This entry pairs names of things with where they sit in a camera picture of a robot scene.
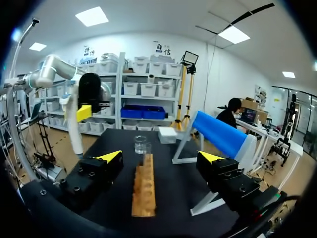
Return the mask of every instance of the tripod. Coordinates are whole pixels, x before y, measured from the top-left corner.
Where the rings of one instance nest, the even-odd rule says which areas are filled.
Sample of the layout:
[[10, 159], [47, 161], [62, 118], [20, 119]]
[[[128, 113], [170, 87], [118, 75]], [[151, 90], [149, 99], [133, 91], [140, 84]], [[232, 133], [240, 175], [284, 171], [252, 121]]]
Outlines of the tripod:
[[192, 96], [193, 96], [193, 88], [194, 88], [194, 74], [196, 73], [196, 67], [195, 65], [191, 65], [189, 68], [187, 68], [187, 74], [190, 74], [190, 88], [189, 88], [189, 97], [188, 97], [188, 104], [187, 104], [187, 112], [182, 120], [182, 124], [185, 123], [185, 129], [187, 128], [187, 125], [190, 120], [190, 106], [192, 104]]
[[182, 84], [180, 89], [180, 95], [178, 100], [178, 110], [177, 110], [177, 117], [176, 120], [172, 123], [170, 127], [175, 127], [176, 130], [182, 131], [182, 121], [180, 120], [181, 113], [182, 113], [182, 103], [184, 98], [184, 89], [185, 89], [185, 81], [186, 81], [186, 64], [183, 63], [183, 76], [182, 76]]

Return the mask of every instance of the cardboard box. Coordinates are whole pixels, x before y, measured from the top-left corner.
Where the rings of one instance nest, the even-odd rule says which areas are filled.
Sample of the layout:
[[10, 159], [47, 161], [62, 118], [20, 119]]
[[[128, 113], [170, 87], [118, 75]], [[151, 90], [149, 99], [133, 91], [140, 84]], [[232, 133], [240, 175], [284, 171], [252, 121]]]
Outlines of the cardboard box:
[[258, 109], [258, 103], [252, 102], [246, 99], [242, 99], [242, 107], [243, 108], [249, 108], [252, 110], [257, 110]]
[[261, 110], [257, 110], [255, 120], [257, 120], [258, 115], [259, 115], [259, 121], [261, 122], [261, 124], [266, 124], [267, 113]]

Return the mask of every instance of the blue tray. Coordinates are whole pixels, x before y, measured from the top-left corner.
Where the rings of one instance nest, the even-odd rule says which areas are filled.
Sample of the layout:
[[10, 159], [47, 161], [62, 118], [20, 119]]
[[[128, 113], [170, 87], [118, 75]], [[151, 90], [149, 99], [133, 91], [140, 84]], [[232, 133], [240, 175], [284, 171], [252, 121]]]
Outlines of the blue tray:
[[144, 106], [143, 108], [143, 118], [145, 119], [156, 119], [164, 120], [166, 111], [163, 107], [158, 106]]
[[123, 118], [142, 118], [144, 106], [125, 105], [121, 108], [121, 117]]

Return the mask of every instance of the ceiling light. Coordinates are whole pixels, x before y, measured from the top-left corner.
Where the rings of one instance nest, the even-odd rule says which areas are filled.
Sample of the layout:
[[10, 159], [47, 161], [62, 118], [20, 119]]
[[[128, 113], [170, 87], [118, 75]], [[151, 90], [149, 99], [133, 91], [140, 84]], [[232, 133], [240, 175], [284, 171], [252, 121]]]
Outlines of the ceiling light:
[[225, 38], [228, 41], [231, 41], [234, 44], [240, 43], [242, 41], [248, 40], [250, 37], [240, 31], [234, 26], [230, 26], [225, 29], [223, 32], [219, 33], [219, 36]]
[[109, 22], [108, 18], [101, 10], [101, 8], [95, 7], [87, 11], [81, 12], [75, 15], [85, 26], [94, 26], [101, 23]]
[[292, 72], [283, 72], [285, 78], [295, 78], [295, 74]]
[[33, 51], [41, 51], [44, 49], [46, 45], [35, 42], [29, 49]]

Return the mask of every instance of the ceiling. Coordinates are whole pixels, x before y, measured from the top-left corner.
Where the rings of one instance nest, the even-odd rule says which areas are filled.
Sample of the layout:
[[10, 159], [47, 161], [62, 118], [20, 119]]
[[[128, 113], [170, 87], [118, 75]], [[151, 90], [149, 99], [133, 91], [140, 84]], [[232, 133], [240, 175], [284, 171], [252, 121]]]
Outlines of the ceiling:
[[[235, 24], [250, 37], [236, 45], [195, 27], [219, 33], [244, 13], [270, 3], [271, 0], [46, 0], [23, 26], [25, 29], [32, 17], [40, 20], [23, 43], [19, 61], [38, 61], [62, 46], [98, 35], [165, 32], [216, 44], [253, 64], [271, 81], [317, 88], [310, 51], [293, 20], [278, 4]], [[109, 23], [85, 27], [75, 15], [96, 6], [103, 9]], [[47, 47], [40, 52], [31, 51], [28, 48], [34, 42]], [[282, 71], [294, 72], [296, 79], [284, 78]]]

